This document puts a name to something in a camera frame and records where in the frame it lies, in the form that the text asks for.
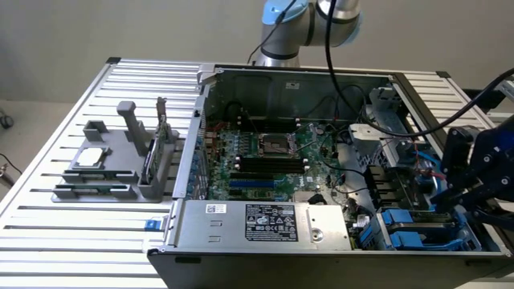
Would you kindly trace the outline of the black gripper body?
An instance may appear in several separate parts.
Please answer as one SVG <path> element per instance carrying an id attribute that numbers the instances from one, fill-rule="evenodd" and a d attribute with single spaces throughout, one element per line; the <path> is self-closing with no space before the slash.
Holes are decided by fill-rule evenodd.
<path id="1" fill-rule="evenodd" d="M 512 165 L 512 119 L 507 119 L 492 129 L 483 130 L 475 139 L 472 164 L 492 167 Z"/>

